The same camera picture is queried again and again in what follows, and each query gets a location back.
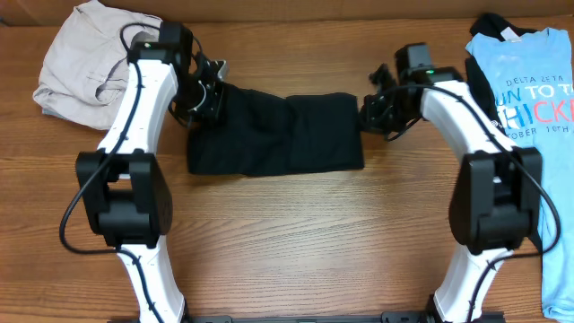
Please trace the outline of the black t-shirt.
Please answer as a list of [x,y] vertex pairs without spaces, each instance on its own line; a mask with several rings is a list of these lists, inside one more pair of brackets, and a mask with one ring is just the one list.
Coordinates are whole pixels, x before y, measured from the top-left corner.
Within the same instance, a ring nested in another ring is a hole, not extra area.
[[364,166],[355,96],[335,92],[277,97],[224,87],[215,124],[187,139],[187,169],[194,175],[282,176]]

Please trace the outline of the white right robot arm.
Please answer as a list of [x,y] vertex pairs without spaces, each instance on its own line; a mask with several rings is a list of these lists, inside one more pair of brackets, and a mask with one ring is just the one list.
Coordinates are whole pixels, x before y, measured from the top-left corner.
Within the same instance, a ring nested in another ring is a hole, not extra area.
[[381,65],[370,75],[377,91],[360,112],[366,132],[388,142],[417,121],[432,123],[460,168],[448,207],[456,250],[425,310],[389,311],[384,322],[501,322],[483,300],[503,263],[524,239],[534,240],[540,206],[542,156],[520,148],[486,117],[454,67],[436,67],[424,43],[395,53],[397,75]]

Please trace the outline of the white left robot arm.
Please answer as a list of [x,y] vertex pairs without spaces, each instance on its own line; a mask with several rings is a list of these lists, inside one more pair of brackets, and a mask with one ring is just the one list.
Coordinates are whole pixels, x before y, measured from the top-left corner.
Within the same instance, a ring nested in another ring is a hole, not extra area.
[[187,301],[167,250],[172,195],[156,153],[167,115],[185,128],[218,120],[228,65],[210,60],[180,22],[162,22],[157,30],[158,40],[125,46],[125,95],[97,150],[78,154],[80,188],[65,210],[59,239],[80,253],[66,240],[65,228],[82,202],[92,232],[105,240],[101,253],[116,255],[128,273],[139,306],[137,321],[188,322]]

